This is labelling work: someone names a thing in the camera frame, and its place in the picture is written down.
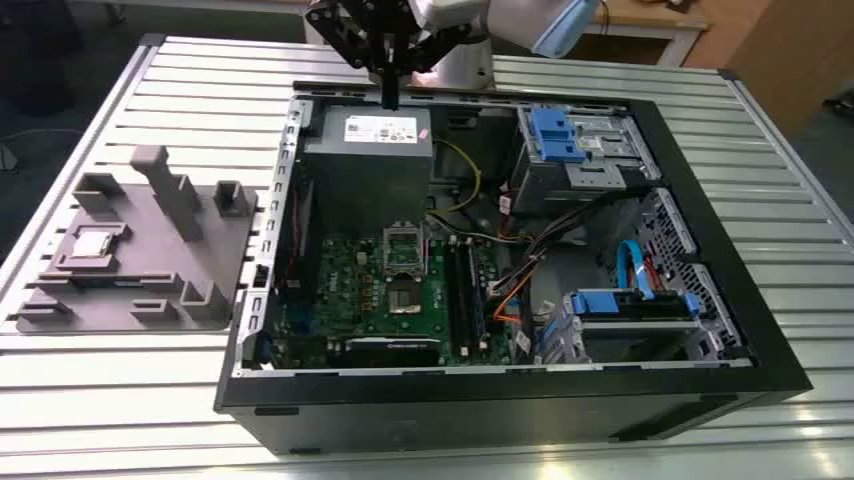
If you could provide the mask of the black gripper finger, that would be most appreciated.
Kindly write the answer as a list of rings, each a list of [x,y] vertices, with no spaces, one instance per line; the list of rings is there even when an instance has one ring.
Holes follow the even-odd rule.
[[[392,66],[392,109],[405,86],[477,90],[486,87],[486,38],[445,29],[409,44],[401,65]]]
[[[312,1],[304,19],[322,39],[332,46],[346,64],[364,68],[380,86],[380,104],[384,109],[392,108],[392,66],[365,65],[365,35],[352,18],[353,1]]]

